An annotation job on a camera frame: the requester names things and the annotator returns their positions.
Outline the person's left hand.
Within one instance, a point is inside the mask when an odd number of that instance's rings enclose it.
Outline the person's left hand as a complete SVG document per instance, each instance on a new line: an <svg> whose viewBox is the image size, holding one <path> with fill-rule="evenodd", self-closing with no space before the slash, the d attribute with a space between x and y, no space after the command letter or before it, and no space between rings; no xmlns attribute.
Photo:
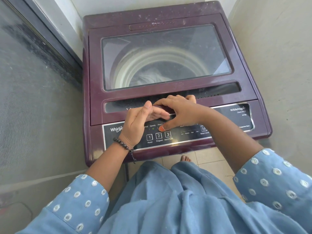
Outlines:
<svg viewBox="0 0 312 234"><path fill-rule="evenodd" d="M139 119L139 111L142 107L132 108L128 110L123 129L119 135L120 141L124 142L129 149L133 149L137 145L144 133L144 125L148 121L156 119L169 120L169 113L164 109L153 106L147 119Z"/></svg>

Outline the person's right hand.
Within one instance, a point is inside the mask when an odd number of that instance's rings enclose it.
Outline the person's right hand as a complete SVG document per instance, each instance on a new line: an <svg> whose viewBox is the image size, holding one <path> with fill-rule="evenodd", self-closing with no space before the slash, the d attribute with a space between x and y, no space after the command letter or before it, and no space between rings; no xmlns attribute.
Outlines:
<svg viewBox="0 0 312 234"><path fill-rule="evenodd" d="M188 95L186 98L181 95L169 95L154 103L154 106L158 105L173 109L175 118L181 120L181 126L200 124L210 128L216 122L216 112L209 107L198 105L193 95Z"/></svg>

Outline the maroon glass washer lid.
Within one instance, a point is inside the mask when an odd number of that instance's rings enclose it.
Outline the maroon glass washer lid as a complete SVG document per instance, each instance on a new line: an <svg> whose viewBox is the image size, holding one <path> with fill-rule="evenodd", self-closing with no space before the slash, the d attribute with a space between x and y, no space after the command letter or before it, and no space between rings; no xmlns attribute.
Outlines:
<svg viewBox="0 0 312 234"><path fill-rule="evenodd" d="M258 99L258 90L248 70L246 62L236 43L224 13L178 13L162 15L161 11L141 9L136 11L113 12L90 15L84 18L86 33L84 40L84 90L88 90L85 107L89 105L88 120L90 126L118 122L125 117L124 110L108 112L105 104L115 100L133 99L151 95L161 95L213 87L223 84L238 83L241 91L235 93L235 99L220 96L216 103L250 101ZM152 47L154 43L161 46L173 47L177 41L186 40L191 43L182 31L203 30L196 35L196 39L203 39L203 43L196 42L195 53L203 50L200 59L208 63L210 75L177 81L164 82L113 90L111 88L112 68L117 64L114 56L121 59L122 49L111 47L108 54L104 54L103 40L134 37L135 43Z"/></svg>

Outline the person's right forearm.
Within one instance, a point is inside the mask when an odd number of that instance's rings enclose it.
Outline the person's right forearm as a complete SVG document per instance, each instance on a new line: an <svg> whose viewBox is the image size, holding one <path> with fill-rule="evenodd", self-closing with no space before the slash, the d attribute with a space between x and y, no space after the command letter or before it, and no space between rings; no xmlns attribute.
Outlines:
<svg viewBox="0 0 312 234"><path fill-rule="evenodd" d="M230 119L216 112L216 122L208 128L213 141L234 173L264 147L241 130Z"/></svg>

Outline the person's left forearm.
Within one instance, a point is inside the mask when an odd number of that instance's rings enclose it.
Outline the person's left forearm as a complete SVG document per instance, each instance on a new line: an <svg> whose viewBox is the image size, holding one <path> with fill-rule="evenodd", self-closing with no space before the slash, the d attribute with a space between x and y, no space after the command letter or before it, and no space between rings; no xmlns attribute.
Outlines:
<svg viewBox="0 0 312 234"><path fill-rule="evenodd" d="M120 140L128 149L118 142L113 142L86 171L86 175L96 180L107 192L110 191L129 149L133 148L125 138Z"/></svg>

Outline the white laundry in drum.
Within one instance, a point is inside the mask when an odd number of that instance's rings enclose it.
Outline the white laundry in drum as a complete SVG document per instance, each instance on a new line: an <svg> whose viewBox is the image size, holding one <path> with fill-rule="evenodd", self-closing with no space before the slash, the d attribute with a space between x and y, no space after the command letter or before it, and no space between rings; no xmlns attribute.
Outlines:
<svg viewBox="0 0 312 234"><path fill-rule="evenodd" d="M162 76L159 70L157 69L154 70L150 69L138 73L138 75L135 77L134 84L136 86L140 86L140 85L162 83L167 81L172 81L172 79Z"/></svg>

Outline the steel washer drum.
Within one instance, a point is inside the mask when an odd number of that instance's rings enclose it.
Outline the steel washer drum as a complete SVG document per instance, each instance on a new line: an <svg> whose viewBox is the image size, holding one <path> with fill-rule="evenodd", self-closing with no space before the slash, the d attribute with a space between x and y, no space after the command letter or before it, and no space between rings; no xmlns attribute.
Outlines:
<svg viewBox="0 0 312 234"><path fill-rule="evenodd" d="M172 81L210 75L206 64L188 50L168 46L138 47L126 53L116 64L111 73L111 88L138 87L134 84L135 77L150 69L159 70L162 76Z"/></svg>

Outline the blue dotted dress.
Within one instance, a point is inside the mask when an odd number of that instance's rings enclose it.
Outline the blue dotted dress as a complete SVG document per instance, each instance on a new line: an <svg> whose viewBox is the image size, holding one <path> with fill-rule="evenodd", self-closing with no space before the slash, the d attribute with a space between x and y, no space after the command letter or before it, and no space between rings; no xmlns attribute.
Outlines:
<svg viewBox="0 0 312 234"><path fill-rule="evenodd" d="M81 174L16 234L312 234L312 177L263 149L233 177L144 162L117 199Z"/></svg>

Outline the maroon top-load washing machine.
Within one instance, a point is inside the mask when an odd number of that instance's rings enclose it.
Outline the maroon top-load washing machine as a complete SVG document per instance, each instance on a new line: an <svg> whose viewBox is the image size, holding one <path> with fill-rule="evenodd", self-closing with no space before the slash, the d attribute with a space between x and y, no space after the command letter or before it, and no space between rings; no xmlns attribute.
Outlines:
<svg viewBox="0 0 312 234"><path fill-rule="evenodd" d="M272 126L258 87L218 1L83 18L85 163L123 128L127 111L169 95L229 118L254 139Z"/></svg>

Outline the grey mesh screen door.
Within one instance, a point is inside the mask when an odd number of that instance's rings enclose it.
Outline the grey mesh screen door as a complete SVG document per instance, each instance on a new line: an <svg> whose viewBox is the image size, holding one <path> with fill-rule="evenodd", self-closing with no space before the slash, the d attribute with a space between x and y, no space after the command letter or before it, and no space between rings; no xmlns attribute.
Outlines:
<svg viewBox="0 0 312 234"><path fill-rule="evenodd" d="M0 194L86 170L81 74L0 0Z"/></svg>

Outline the dark door frame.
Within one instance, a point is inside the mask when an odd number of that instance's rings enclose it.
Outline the dark door frame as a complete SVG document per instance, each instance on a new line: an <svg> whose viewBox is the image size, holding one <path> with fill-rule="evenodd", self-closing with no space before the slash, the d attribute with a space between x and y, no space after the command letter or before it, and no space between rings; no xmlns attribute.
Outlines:
<svg viewBox="0 0 312 234"><path fill-rule="evenodd" d="M73 69L82 71L82 20L71 0L7 0Z"/></svg>

